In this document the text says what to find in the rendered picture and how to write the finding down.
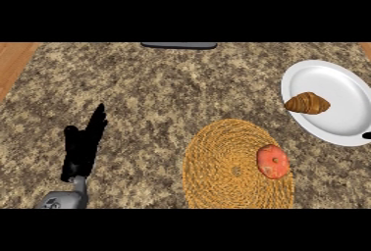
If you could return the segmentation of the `white round plate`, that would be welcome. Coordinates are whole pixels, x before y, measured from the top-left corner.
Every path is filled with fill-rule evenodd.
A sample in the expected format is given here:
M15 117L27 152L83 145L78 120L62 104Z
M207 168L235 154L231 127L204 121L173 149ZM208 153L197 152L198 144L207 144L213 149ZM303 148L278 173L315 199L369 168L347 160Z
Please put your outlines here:
M331 144L362 146L371 139L371 87L344 67L321 60L297 62L281 78L281 99L287 102L303 92L313 92L330 103L319 115L288 112L306 131Z

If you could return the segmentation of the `red round apple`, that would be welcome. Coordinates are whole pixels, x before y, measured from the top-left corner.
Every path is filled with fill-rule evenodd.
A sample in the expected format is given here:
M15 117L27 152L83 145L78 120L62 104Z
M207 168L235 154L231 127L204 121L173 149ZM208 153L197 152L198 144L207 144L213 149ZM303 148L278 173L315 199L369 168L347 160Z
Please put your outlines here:
M267 144L260 148L257 165L262 174L270 179L279 179L288 174L288 157L278 146Z

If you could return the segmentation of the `brown croissant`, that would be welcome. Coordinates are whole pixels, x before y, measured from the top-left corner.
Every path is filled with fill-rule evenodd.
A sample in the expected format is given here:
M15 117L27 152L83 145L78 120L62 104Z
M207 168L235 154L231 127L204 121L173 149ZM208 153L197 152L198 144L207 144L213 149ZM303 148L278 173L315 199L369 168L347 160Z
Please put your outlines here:
M300 93L284 104L288 111L307 115L319 115L330 107L328 100L313 92Z

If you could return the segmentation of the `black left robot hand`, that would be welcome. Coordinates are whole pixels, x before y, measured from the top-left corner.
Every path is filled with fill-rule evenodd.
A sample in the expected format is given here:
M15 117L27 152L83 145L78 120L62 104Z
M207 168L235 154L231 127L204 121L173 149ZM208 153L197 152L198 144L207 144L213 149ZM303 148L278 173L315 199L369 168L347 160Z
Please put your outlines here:
M100 104L89 121L87 127L80 130L74 125L63 129L65 159L61 180L69 182L75 176L90 175L99 142L108 125L105 105Z

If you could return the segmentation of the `round woven wicker placemat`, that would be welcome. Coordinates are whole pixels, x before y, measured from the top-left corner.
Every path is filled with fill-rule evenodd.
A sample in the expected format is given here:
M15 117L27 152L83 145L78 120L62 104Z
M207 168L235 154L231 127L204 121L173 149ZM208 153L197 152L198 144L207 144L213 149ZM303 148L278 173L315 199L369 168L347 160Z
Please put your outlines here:
M207 125L188 144L183 191L192 209L291 209L294 179L267 178L257 163L260 148L279 146L251 122L226 119Z

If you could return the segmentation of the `dark grey flat appliance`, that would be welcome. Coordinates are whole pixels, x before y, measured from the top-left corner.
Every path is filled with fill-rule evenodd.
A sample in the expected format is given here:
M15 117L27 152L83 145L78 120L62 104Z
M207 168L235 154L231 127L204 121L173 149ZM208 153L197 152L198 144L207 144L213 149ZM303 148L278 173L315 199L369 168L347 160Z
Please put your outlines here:
M194 50L208 50L217 47L216 42L140 42L140 45L149 48Z

